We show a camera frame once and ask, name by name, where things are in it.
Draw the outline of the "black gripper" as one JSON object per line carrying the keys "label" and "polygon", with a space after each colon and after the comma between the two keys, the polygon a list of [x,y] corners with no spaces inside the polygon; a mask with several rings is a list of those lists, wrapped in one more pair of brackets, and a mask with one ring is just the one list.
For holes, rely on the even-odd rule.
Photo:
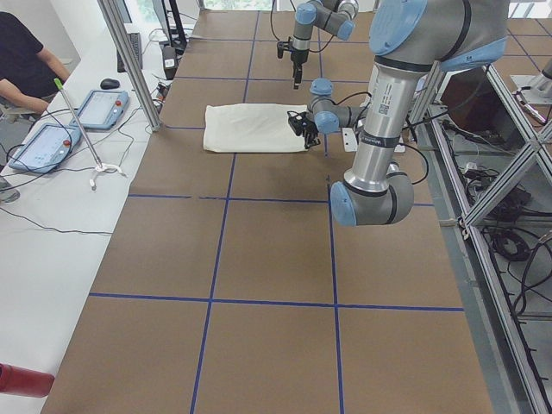
{"label": "black gripper", "polygon": [[320,138],[318,137],[318,129],[316,124],[307,117],[307,112],[298,113],[297,111],[288,110],[288,124],[297,136],[304,137],[304,148],[310,149],[318,146]]}
{"label": "black gripper", "polygon": [[289,37],[287,41],[277,42],[277,56],[279,59],[283,58],[284,52],[291,54],[294,90],[297,90],[302,83],[303,64],[308,60],[309,49],[309,40],[299,39],[295,36]]}

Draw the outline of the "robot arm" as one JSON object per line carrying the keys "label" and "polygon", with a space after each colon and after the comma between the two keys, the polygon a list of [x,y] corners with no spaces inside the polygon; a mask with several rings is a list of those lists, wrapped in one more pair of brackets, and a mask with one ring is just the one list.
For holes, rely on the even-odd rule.
{"label": "robot arm", "polygon": [[290,53],[292,62],[293,88],[302,83],[303,64],[311,53],[311,38],[314,28],[346,41],[352,34],[358,15],[357,1],[306,1],[297,6],[294,15],[294,30],[287,41],[278,39],[277,57],[282,59],[285,52]]}
{"label": "robot arm", "polygon": [[370,102],[341,106],[329,80],[312,82],[306,111],[288,114],[305,147],[342,128],[354,128],[358,138],[352,167],[330,189],[333,217],[342,226],[398,223],[409,214],[413,184],[392,157],[418,80],[435,63],[450,72],[498,60],[508,10],[506,1],[384,1],[369,31],[375,74]]}

